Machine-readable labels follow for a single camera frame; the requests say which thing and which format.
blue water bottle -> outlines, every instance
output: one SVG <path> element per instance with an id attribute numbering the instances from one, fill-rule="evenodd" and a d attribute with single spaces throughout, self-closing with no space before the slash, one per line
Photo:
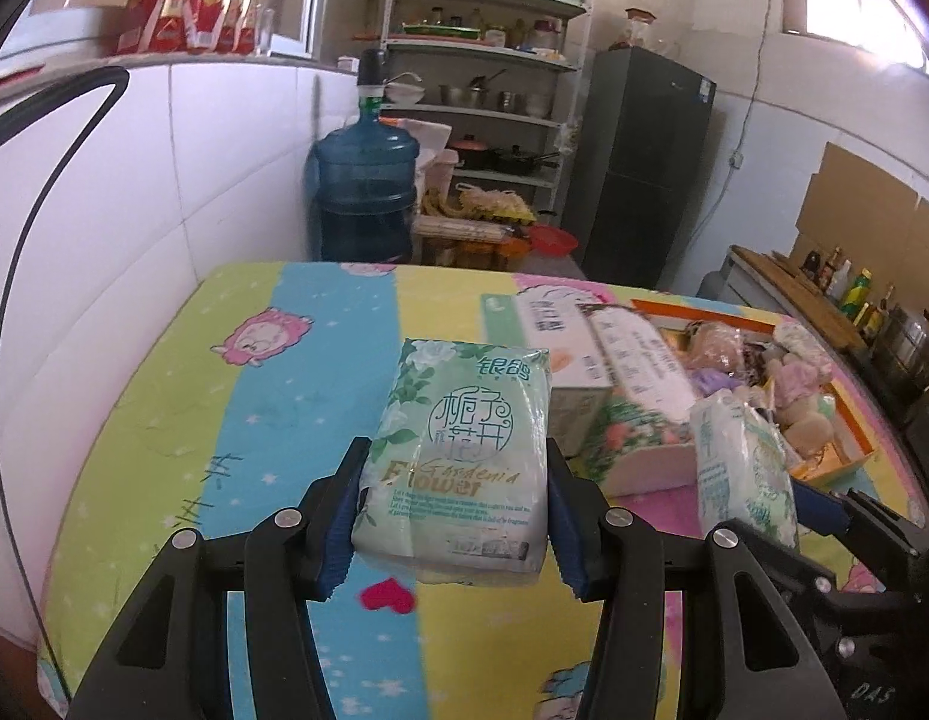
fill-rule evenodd
<path id="1" fill-rule="evenodd" d="M 384 52 L 368 49 L 357 67 L 360 119 L 315 145 L 321 259 L 332 262 L 410 261 L 421 146 L 408 132 L 379 120 Z"/>

white bowl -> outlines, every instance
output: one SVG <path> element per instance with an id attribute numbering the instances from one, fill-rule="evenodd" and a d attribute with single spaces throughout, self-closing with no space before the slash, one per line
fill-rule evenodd
<path id="1" fill-rule="evenodd" d="M 390 83 L 384 87 L 384 96 L 395 105 L 417 105 L 424 98 L 424 87 L 409 83 Z"/>

stainless steel bowl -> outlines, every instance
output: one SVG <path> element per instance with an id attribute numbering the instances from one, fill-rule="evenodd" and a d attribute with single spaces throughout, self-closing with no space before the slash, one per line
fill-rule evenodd
<path id="1" fill-rule="evenodd" d="M 525 96 L 518 92 L 498 92 L 498 110 L 501 113 L 523 114 Z"/>
<path id="2" fill-rule="evenodd" d="M 462 89 L 459 86 L 441 84 L 438 90 L 441 104 L 454 108 L 484 108 L 487 102 L 486 89 Z"/>

cardboard box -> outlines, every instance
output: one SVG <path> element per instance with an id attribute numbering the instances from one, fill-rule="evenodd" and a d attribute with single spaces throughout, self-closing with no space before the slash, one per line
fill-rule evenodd
<path id="1" fill-rule="evenodd" d="M 614 391 L 581 451 L 580 469 L 608 496 L 696 484 L 689 424 L 696 394 L 658 329 L 624 306 L 582 307 Z"/>
<path id="2" fill-rule="evenodd" d="M 531 287 L 518 295 L 482 295 L 487 343 L 551 353 L 548 435 L 565 457 L 581 451 L 605 405 L 611 378 L 587 320 L 570 298 Z"/>
<path id="3" fill-rule="evenodd" d="M 797 266 L 809 251 L 826 258 L 839 245 L 854 266 L 852 278 L 862 268 L 874 274 L 870 299 L 893 283 L 895 302 L 929 311 L 929 201 L 885 170 L 828 143 L 797 229 L 790 254 Z"/>

cardboard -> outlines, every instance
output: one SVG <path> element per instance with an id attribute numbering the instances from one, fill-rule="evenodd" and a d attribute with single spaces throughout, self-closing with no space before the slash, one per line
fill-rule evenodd
<path id="1" fill-rule="evenodd" d="M 929 202 L 903 181 L 828 143 L 797 229 L 790 254 L 797 266 L 811 250 L 827 258 L 839 245 L 854 274 L 862 268 L 874 274 L 870 298 L 893 283 L 895 302 L 929 311 Z"/>

